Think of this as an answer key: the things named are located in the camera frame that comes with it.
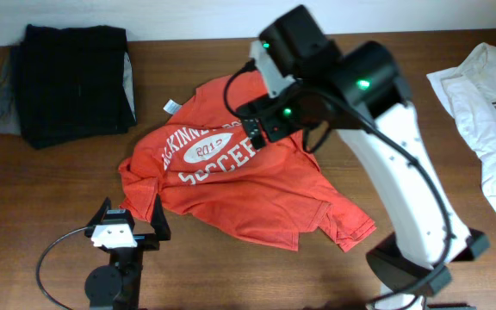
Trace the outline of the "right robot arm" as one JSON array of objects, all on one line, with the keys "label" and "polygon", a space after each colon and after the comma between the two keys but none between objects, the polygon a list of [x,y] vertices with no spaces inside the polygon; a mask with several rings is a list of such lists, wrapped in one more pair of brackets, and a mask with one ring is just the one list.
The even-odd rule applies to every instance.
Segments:
[{"label": "right robot arm", "polygon": [[233,110],[256,149],[320,125],[366,170],[393,232],[367,253],[381,282],[367,309],[426,309],[451,280],[449,264],[489,246],[450,205],[421,138],[412,92],[394,56],[368,41],[348,54],[297,6],[252,42],[244,71],[261,74],[264,96]]}]

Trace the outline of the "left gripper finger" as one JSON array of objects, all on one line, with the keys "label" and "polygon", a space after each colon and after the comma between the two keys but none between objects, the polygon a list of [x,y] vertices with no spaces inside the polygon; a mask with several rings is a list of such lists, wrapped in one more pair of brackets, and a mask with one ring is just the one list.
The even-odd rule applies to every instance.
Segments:
[{"label": "left gripper finger", "polygon": [[150,225],[159,241],[169,241],[171,239],[171,229],[164,215],[160,195],[155,197]]},{"label": "left gripper finger", "polygon": [[102,203],[102,205],[99,207],[99,209],[96,211],[95,215],[90,219],[88,222],[88,226],[96,226],[99,225],[104,217],[105,214],[111,209],[111,200],[106,197]]}]

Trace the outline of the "red orange t-shirt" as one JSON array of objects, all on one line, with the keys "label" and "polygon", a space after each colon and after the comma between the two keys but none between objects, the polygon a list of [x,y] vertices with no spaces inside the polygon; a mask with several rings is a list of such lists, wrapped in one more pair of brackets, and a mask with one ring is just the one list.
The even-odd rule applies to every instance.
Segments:
[{"label": "red orange t-shirt", "polygon": [[147,134],[119,166],[121,207],[150,221],[157,205],[189,214],[235,238],[294,251],[302,233],[323,231],[348,251],[374,221],[322,175],[294,133],[255,148],[229,108],[267,92],[259,73],[218,77]]}]

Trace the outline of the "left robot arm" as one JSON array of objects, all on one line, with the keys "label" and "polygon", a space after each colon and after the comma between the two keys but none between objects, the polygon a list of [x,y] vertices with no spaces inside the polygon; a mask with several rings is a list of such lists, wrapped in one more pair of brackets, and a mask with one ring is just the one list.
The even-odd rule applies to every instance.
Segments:
[{"label": "left robot arm", "polygon": [[84,292],[91,309],[139,310],[143,256],[171,239],[171,230],[157,197],[152,209],[152,233],[135,234],[134,219],[126,209],[111,208],[106,198],[87,224],[84,234],[93,246],[109,254],[109,262],[87,276]]}]

